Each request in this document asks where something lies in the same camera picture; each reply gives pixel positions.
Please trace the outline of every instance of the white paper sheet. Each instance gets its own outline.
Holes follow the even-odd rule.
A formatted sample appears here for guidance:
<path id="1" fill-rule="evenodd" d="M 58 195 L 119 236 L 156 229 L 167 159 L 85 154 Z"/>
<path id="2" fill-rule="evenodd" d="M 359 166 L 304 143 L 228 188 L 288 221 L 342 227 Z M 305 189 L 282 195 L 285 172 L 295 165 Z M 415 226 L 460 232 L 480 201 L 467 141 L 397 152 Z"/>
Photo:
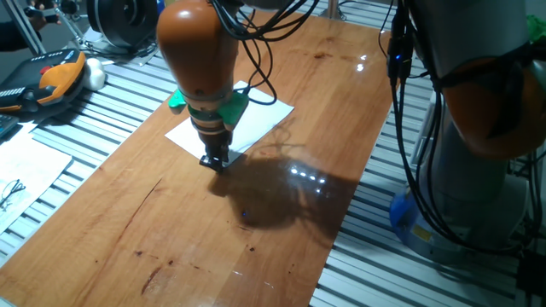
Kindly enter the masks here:
<path id="1" fill-rule="evenodd" d="M 51 186 L 71 160 L 71 156 L 34 141 L 28 134 L 0 146 L 0 193 L 6 196 L 8 190 L 4 192 L 4 188 L 17 179 L 26 186 L 0 208 L 0 233 Z"/>
<path id="2" fill-rule="evenodd" d="M 245 86 L 247 86 L 245 82 L 239 81 L 235 88 L 240 89 Z M 273 97 L 256 89 L 250 90 L 248 95 L 257 101 L 273 100 Z M 243 113 L 233 132 L 233 142 L 229 145 L 229 163 L 224 164 L 224 166 L 233 163 L 255 142 L 286 118 L 292 110 L 293 107 L 281 101 L 277 101 L 271 106 L 262 106 L 249 102 L 247 110 Z M 197 130 L 191 124 L 190 119 L 184 120 L 175 129 L 169 131 L 166 137 L 197 159 L 201 159 L 206 154 L 205 144 L 199 138 Z"/>

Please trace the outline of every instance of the wooden tabletop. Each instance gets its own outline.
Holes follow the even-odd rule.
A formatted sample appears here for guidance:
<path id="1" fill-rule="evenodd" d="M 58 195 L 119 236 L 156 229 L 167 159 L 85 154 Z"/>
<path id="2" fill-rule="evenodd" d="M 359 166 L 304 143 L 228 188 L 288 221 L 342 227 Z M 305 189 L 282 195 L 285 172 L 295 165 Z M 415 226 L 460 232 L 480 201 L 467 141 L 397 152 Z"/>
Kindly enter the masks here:
<path id="1" fill-rule="evenodd" d="M 221 176 L 165 137 L 188 113 L 163 104 L 0 269 L 0 296 L 308 305 L 391 102 L 377 35 L 311 17 L 273 43 L 271 82 L 295 109 Z M 235 80 L 252 72 L 240 49 Z"/>

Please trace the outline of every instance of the black cable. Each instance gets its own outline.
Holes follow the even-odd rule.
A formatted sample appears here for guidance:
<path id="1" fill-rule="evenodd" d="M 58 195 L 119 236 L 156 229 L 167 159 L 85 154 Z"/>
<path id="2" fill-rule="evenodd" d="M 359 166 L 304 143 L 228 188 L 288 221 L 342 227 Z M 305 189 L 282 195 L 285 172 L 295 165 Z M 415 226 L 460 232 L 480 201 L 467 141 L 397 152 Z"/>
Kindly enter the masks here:
<path id="1" fill-rule="evenodd" d="M 338 6 L 341 6 L 341 5 L 344 5 L 344 4 L 348 4 L 348 3 L 361 3 L 359 1 L 354 1 L 354 0 L 345 0 L 345 1 L 342 1 L 338 4 Z"/>
<path id="2" fill-rule="evenodd" d="M 405 81 L 401 81 L 400 84 L 400 102 L 403 104 L 403 94 L 404 94 L 404 87 L 405 87 Z M 418 189 L 418 184 L 416 184 L 415 179 L 413 178 L 413 175 L 411 174 L 411 169 L 409 166 L 409 163 L 407 161 L 407 157 L 405 155 L 405 149 L 404 149 L 404 139 L 402 135 L 402 114 L 399 113 L 399 105 L 398 105 L 398 98 L 396 95 L 396 86 L 392 86 L 392 97 L 393 97 L 393 108 L 395 112 L 395 119 L 396 119 L 396 130 L 397 130 L 397 140 L 398 140 L 398 148 L 400 150 L 402 161 L 404 164 L 404 170 L 406 172 L 406 176 L 408 178 L 408 184 L 410 187 L 410 190 L 412 194 L 414 195 L 415 203 L 417 204 L 423 218 L 427 221 L 427 223 L 436 231 L 439 235 L 442 235 L 447 240 L 450 240 L 451 242 L 464 246 L 467 249 L 475 250 L 477 252 L 483 252 L 488 254 L 496 254 L 496 255 L 514 255 L 515 252 L 518 252 L 523 245 L 527 243 L 528 240 L 522 241 L 521 244 L 517 244 L 511 247 L 502 248 L 499 250 L 491 250 L 491 249 L 484 249 L 478 246 L 472 246 L 468 244 L 466 241 L 462 240 L 460 237 L 458 237 L 451 229 L 449 229 L 449 226 L 447 226 L 447 223 L 444 221 L 444 219 L 439 215 L 438 207 L 436 206 L 429 206 L 427 202 L 424 201 L 424 198 L 422 197 L 421 191 Z M 436 108 L 442 107 L 441 104 L 441 94 L 437 93 L 437 105 Z M 433 144 L 431 147 L 431 151 L 428 157 L 428 166 L 427 168 L 429 170 L 432 169 L 433 166 L 433 152 L 436 149 L 437 146 L 437 140 L 439 136 L 439 129 L 441 128 L 441 109 L 435 110 L 436 122 L 435 125 L 431 128 L 433 130 L 434 136 L 433 136 Z M 429 142 L 431 136 L 431 131 L 429 131 L 427 135 L 426 143 Z M 421 152 L 420 155 L 420 161 L 422 163 L 423 155 L 425 154 L 424 151 L 426 151 L 426 148 L 422 149 L 423 152 Z M 427 180 L 429 182 L 432 182 L 431 175 L 429 174 L 427 176 Z M 429 195 L 431 198 L 431 203 L 433 203 L 433 195 Z"/>
<path id="3" fill-rule="evenodd" d="M 517 177 L 521 176 L 521 174 L 523 174 L 523 172 L 524 172 L 526 169 L 528 169 L 529 166 L 531 166 L 531 165 L 533 165 L 533 164 L 535 165 L 535 164 L 538 163 L 541 159 L 543 159 L 544 156 L 546 156 L 546 150 L 544 150 L 536 159 L 534 159 L 534 160 L 528 160 L 528 161 L 525 163 L 525 165 L 521 166 L 521 168 L 520 168 L 518 171 L 516 171 L 514 174 L 515 174 Z"/>
<path id="4" fill-rule="evenodd" d="M 274 104 L 274 103 L 276 102 L 276 91 L 275 91 L 275 88 L 273 87 L 273 84 L 271 84 L 271 82 L 269 81 L 269 79 L 267 78 L 267 76 L 265 76 L 264 72 L 262 71 L 262 69 L 260 68 L 260 66 L 259 66 L 258 63 L 256 62 L 256 60 L 254 60 L 254 58 L 252 57 L 252 54 L 251 54 L 251 52 L 250 52 L 250 49 L 248 48 L 247 42 L 242 41 L 242 46 L 244 47 L 245 51 L 247 52 L 248 58 L 249 58 L 250 61 L 253 63 L 254 67 L 256 67 L 256 70 L 258 71 L 258 73 L 260 74 L 260 76 L 262 76 L 262 78 L 264 79 L 265 83 L 266 83 L 267 86 L 270 88 L 271 93 L 273 94 L 273 101 L 271 101 L 271 102 L 256 101 L 256 100 L 254 100 L 254 99 L 250 99 L 250 101 L 252 101 L 252 102 L 254 102 L 254 103 L 257 103 L 257 104 L 259 104 L 259 105 L 262 105 L 262 106 L 270 106 L 270 105 Z"/>
<path id="5" fill-rule="evenodd" d="M 242 11 L 239 10 L 239 14 L 241 14 L 243 16 L 243 18 L 247 21 L 247 27 L 250 27 L 250 28 L 256 28 L 256 25 L 254 25 L 253 23 L 253 14 L 251 14 L 250 17 L 246 16 Z M 256 47 L 256 50 L 258 52 L 258 67 L 259 70 L 261 71 L 261 53 L 259 51 L 259 47 L 256 43 L 256 41 L 253 39 L 253 43 L 254 43 L 254 46 Z M 243 91 L 243 94 L 247 95 L 248 92 L 250 91 L 251 88 L 255 88 L 255 87 L 258 87 L 260 86 L 261 84 L 265 83 L 266 79 L 269 80 L 269 77 L 271 75 L 271 72 L 273 71 L 273 52 L 271 51 L 271 47 L 270 47 L 270 44 L 265 41 L 264 42 L 265 44 L 265 47 L 267 48 L 268 52 L 269 52 L 269 55 L 270 55 L 270 67 L 269 67 L 269 71 L 267 72 L 267 74 L 265 75 L 265 78 L 262 79 L 261 82 L 259 82 L 258 84 L 254 84 L 252 85 L 252 80 L 254 78 L 254 76 L 259 73 L 258 69 L 256 69 L 253 74 L 250 76 L 250 78 L 248 79 L 248 83 L 247 83 L 247 87 L 246 88 L 243 88 L 243 89 L 235 89 L 234 91 L 239 91 L 239 90 L 244 90 Z M 265 104 L 265 105 L 269 105 L 269 104 L 273 104 L 275 103 L 276 99 L 273 100 L 273 102 L 262 102 L 262 101 L 256 101 L 252 98 L 249 98 L 250 101 L 254 102 L 254 103 L 258 103 L 258 104 Z"/>
<path id="6" fill-rule="evenodd" d="M 381 34 L 383 32 L 383 29 L 385 28 L 386 20 L 389 18 L 389 15 L 391 14 L 391 9 L 394 4 L 394 0 L 391 0 L 391 5 L 389 5 L 389 10 L 386 12 L 385 19 L 383 20 L 383 24 L 381 25 L 381 29 L 379 30 L 379 35 L 377 36 L 377 43 L 379 44 L 379 48 L 381 48 L 381 52 L 386 57 L 386 52 L 383 49 L 383 45 L 381 44 Z"/>

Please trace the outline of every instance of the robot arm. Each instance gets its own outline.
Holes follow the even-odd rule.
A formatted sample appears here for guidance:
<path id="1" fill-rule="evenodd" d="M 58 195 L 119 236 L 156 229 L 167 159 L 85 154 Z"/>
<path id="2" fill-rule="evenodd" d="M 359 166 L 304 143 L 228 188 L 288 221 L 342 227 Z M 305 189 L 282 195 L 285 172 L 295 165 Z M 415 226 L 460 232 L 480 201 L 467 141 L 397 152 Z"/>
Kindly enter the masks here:
<path id="1" fill-rule="evenodd" d="M 238 41 L 244 44 L 247 40 L 273 42 L 286 38 L 305 22 L 318 4 L 318 0 L 314 0 L 306 14 L 278 26 L 304 2 L 248 0 L 246 4 L 258 9 L 278 9 L 264 25 L 253 26 L 253 32 L 235 18 L 243 5 L 239 2 L 182 0 L 161 13 L 157 25 L 159 46 L 189 105 L 192 124 L 206 145 L 202 165 L 222 171 L 223 162 L 228 161 L 232 131 L 247 105 L 246 93 L 241 96 L 233 93 L 232 88 Z M 264 36 L 281 29 L 288 31 L 276 38 Z M 226 120 L 222 116 L 225 108 L 237 116 Z"/>

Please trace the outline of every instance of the metal grating floor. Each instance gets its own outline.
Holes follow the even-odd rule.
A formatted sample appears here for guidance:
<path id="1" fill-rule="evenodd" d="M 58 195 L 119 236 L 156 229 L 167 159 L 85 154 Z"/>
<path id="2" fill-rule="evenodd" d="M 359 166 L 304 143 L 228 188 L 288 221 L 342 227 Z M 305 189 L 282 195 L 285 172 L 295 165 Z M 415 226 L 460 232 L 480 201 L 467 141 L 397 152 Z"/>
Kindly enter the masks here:
<path id="1" fill-rule="evenodd" d="M 314 15 L 327 8 L 322 0 Z M 305 11 L 309 5 L 300 8 Z M 388 6 L 367 1 L 346 3 L 347 22 L 379 28 Z M 73 156 L 59 179 L 0 234 L 0 265 L 62 206 L 67 197 L 177 87 L 160 57 L 147 65 L 106 66 L 107 86 L 83 92 L 68 112 L 40 125 L 35 139 Z M 424 72 L 419 61 L 412 73 Z M 430 81 L 407 85 L 404 139 L 413 150 L 433 90 Z M 334 248 L 310 301 L 311 306 L 523 306 L 515 287 L 517 261 L 451 268 L 432 263 L 402 245 L 388 219 L 390 201 L 405 185 L 405 175 L 389 113 L 351 201 Z M 546 252 L 546 244 L 540 251 Z M 531 304 L 540 305 L 540 299 Z"/>

